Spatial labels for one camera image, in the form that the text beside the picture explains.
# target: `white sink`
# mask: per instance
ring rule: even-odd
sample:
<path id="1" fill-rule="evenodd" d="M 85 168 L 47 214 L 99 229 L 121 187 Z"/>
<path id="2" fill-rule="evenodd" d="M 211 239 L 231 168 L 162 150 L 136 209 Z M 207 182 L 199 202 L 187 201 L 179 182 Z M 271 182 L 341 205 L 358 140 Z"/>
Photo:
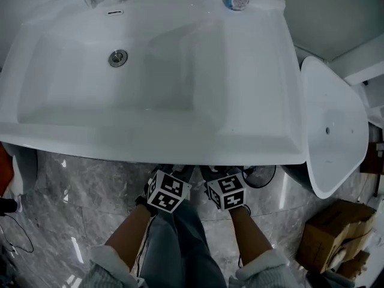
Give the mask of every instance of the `white sink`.
<path id="1" fill-rule="evenodd" d="M 111 160 L 303 163 L 304 98 L 284 7 L 52 0 L 8 54 L 0 140 Z M 128 60 L 112 67 L 119 49 Z"/>

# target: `blue jeans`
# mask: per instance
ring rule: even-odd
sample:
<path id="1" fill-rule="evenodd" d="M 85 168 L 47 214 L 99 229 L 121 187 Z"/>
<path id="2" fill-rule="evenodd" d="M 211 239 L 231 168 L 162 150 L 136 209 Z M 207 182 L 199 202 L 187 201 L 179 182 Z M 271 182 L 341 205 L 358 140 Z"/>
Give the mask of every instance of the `blue jeans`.
<path id="1" fill-rule="evenodd" d="M 159 211 L 149 231 L 140 277 L 149 288 L 224 288 L 196 210 L 183 201 L 172 213 Z"/>

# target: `fiducial marker cube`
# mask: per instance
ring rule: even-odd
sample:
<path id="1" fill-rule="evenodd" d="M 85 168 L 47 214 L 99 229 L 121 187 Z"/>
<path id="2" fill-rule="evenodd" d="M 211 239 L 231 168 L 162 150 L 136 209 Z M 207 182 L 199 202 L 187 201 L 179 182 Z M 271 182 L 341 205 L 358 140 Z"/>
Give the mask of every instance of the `fiducial marker cube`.
<path id="1" fill-rule="evenodd" d="M 208 196 L 221 210 L 245 204 L 246 183 L 241 173 L 207 183 Z"/>
<path id="2" fill-rule="evenodd" d="M 148 203 L 172 213 L 190 192 L 191 185 L 158 170 L 148 188 Z"/>

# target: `floor tile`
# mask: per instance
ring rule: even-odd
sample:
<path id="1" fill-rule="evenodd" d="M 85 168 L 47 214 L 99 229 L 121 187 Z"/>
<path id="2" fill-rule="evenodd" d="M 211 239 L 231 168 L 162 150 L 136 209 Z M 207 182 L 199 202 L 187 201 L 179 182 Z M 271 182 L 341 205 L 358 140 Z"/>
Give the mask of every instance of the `floor tile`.
<path id="1" fill-rule="evenodd" d="M 104 244 L 126 216 L 83 208 L 85 235 L 92 245 Z"/>
<path id="2" fill-rule="evenodd" d="M 125 163 L 46 153 L 46 187 L 77 206 L 127 215 Z"/>
<path id="3" fill-rule="evenodd" d="M 37 183 L 22 197 L 23 212 L 14 215 L 35 252 L 18 250 L 13 261 L 20 268 L 22 280 L 32 286 L 61 288 L 71 278 L 83 278 L 90 266 L 90 248 L 105 243 L 124 221 L 156 164 L 92 160 L 41 151 L 38 163 Z M 374 175 L 356 170 L 332 197 L 322 200 L 278 167 L 268 186 L 247 189 L 247 204 L 271 244 L 290 258 L 290 268 L 299 281 L 305 271 L 293 259 L 305 222 L 337 199 L 359 198 L 366 203 L 375 182 Z M 217 210 L 208 200 L 199 169 L 194 170 L 190 183 L 191 203 L 203 220 L 211 254 L 227 280 L 237 270 L 239 258 L 230 215 Z M 0 224 L 9 240 L 29 249 L 27 237 L 12 219 L 0 218 Z M 2 234 L 0 241 L 5 243 Z"/>
<path id="4" fill-rule="evenodd" d="M 239 250 L 231 220 L 204 221 L 208 247 L 228 282 L 238 269 Z"/>

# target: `cable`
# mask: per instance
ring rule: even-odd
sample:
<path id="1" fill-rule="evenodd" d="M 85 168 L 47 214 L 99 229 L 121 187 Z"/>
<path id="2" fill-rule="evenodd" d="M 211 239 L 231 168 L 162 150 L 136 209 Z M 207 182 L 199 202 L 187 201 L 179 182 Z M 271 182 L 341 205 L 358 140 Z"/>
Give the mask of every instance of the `cable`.
<path id="1" fill-rule="evenodd" d="M 11 216 L 8 215 L 8 214 L 4 214 L 4 215 L 5 215 L 6 217 L 11 218 L 12 220 L 14 220 L 14 221 L 16 222 L 16 224 L 20 226 L 20 228 L 24 231 L 26 237 L 28 238 L 29 243 L 31 243 L 32 250 L 31 250 L 31 251 L 28 251 L 28 250 L 26 250 L 26 249 L 24 249 L 24 248 L 22 248 L 22 247 L 18 247 L 18 246 L 16 246 L 16 245 L 13 245 L 11 242 L 9 242 L 8 239 L 7 239 L 7 236 L 5 235 L 4 229 L 2 228 L 2 226 L 1 226 L 1 224 L 0 224 L 1 231 L 2 231 L 2 233 L 3 233 L 3 235 L 4 235 L 5 240 L 6 240 L 6 241 L 9 243 L 9 245 L 12 246 L 13 248 L 19 248 L 20 250 L 23 250 L 24 252 L 27 252 L 27 253 L 33 253 L 33 252 L 35 251 L 35 248 L 34 248 L 34 245 L 32 244 L 31 239 L 29 238 L 28 234 L 26 233 L 25 229 L 19 224 L 19 222 L 16 221 L 15 218 L 11 217 Z"/>
<path id="2" fill-rule="evenodd" d="M 141 249 L 140 252 L 139 252 L 139 255 L 137 255 L 137 257 L 136 257 L 136 263 L 137 263 L 136 277 L 139 277 L 139 274 L 140 274 L 140 258 L 141 258 L 142 254 L 143 254 L 143 251 L 144 251 L 144 248 L 145 248 L 146 241 L 148 240 L 149 230 L 151 229 L 151 225 L 152 225 L 152 223 L 154 222 L 155 217 L 156 217 L 156 215 L 152 218 L 151 222 L 149 222 L 148 229 L 146 230 L 146 236 L 145 236 L 144 244 L 143 244 L 143 246 L 142 246 L 142 249 Z"/>
<path id="3" fill-rule="evenodd" d="M 243 207 L 247 210 L 248 214 L 251 215 L 251 208 L 249 208 L 249 206 L 246 204 L 244 204 Z M 239 255 L 238 266 L 241 268 L 241 255 Z"/>
<path id="4" fill-rule="evenodd" d="M 245 176 L 244 176 L 244 173 L 245 173 L 244 168 L 241 169 L 241 172 L 242 172 L 242 177 L 243 177 L 245 183 L 246 183 L 249 187 L 254 188 L 254 189 L 261 189 L 261 188 L 264 188 L 264 187 L 266 187 L 267 185 L 269 185 L 269 183 L 273 180 L 273 178 L 275 177 L 275 174 L 276 174 L 276 168 L 277 168 L 277 166 L 275 166 L 275 168 L 274 168 L 274 173 L 272 174 L 272 177 L 270 178 L 270 180 L 269 180 L 265 185 L 262 185 L 262 186 L 260 186 L 260 187 L 257 187 L 257 186 L 255 186 L 254 184 L 251 184 L 250 182 L 247 181 L 247 178 L 248 178 L 248 177 L 245 177 Z"/>

